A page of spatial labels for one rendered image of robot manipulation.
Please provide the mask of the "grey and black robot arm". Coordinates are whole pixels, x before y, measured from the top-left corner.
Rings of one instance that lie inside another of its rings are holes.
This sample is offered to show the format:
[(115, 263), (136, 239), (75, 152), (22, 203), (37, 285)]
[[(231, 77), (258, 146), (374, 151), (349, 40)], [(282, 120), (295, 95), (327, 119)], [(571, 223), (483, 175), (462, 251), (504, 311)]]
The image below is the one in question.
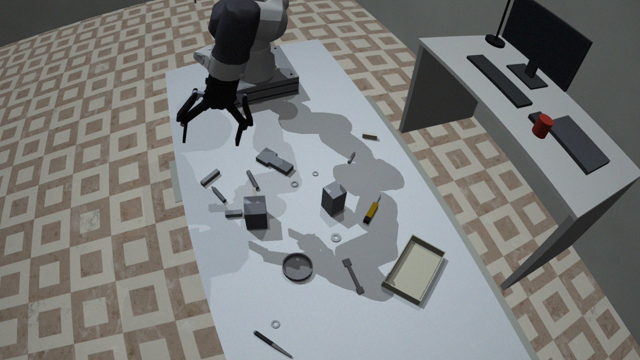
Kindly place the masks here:
[(219, 0), (208, 25), (215, 44), (193, 58), (220, 81), (269, 80), (279, 70), (270, 43), (285, 34), (289, 6), (290, 0)]

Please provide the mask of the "shallow beige rectangular tray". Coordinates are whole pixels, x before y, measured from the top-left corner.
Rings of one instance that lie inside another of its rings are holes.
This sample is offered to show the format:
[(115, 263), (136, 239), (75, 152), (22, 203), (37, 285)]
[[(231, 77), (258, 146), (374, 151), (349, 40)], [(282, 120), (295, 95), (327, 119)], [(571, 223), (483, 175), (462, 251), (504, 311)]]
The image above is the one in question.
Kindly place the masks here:
[(419, 305), (446, 251), (411, 234), (381, 286)]

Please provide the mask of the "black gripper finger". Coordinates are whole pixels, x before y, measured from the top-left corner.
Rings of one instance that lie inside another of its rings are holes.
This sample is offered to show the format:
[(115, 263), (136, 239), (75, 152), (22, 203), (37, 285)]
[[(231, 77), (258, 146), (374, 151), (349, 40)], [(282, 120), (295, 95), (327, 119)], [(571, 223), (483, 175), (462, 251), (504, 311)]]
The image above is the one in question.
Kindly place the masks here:
[(210, 109), (210, 107), (217, 104), (216, 99), (212, 99), (208, 103), (206, 103), (205, 100), (202, 99), (202, 101), (199, 104), (195, 105), (195, 107), (191, 109), (191, 107), (195, 104), (195, 101), (198, 101), (199, 98), (201, 98), (204, 94), (205, 92), (198, 91), (197, 88), (194, 88), (189, 99), (185, 102), (185, 104), (177, 113), (176, 121), (180, 122), (180, 126), (184, 127), (182, 143), (186, 143), (186, 132), (187, 132), (188, 123), (191, 120), (193, 120), (196, 116), (201, 114), (203, 111), (207, 111), (207, 109)]
[(238, 102), (242, 104), (242, 108), (244, 114), (246, 116), (243, 117), (242, 113), (237, 109), (237, 107), (232, 103), (231, 105), (227, 102), (227, 100), (222, 100), (222, 105), (227, 109), (229, 113), (232, 114), (234, 119), (238, 122), (237, 135), (235, 137), (235, 146), (239, 146), (242, 132), (248, 129), (248, 126), (253, 126), (253, 117), (249, 109), (248, 104), (248, 96), (247, 92), (242, 92), (242, 94), (236, 94)]

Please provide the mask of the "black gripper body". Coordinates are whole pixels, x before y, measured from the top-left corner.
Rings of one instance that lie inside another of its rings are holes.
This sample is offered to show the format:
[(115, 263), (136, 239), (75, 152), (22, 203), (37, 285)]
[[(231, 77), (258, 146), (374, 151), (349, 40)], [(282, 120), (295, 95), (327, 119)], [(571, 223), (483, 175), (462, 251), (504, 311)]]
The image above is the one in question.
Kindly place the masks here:
[(228, 104), (233, 104), (237, 100), (236, 92), (239, 85), (239, 80), (219, 80), (208, 75), (206, 82), (205, 93), (202, 98), (206, 104), (211, 100), (216, 100), (216, 104), (212, 105), (210, 109), (224, 110), (226, 107), (222, 105), (222, 100), (227, 100)]

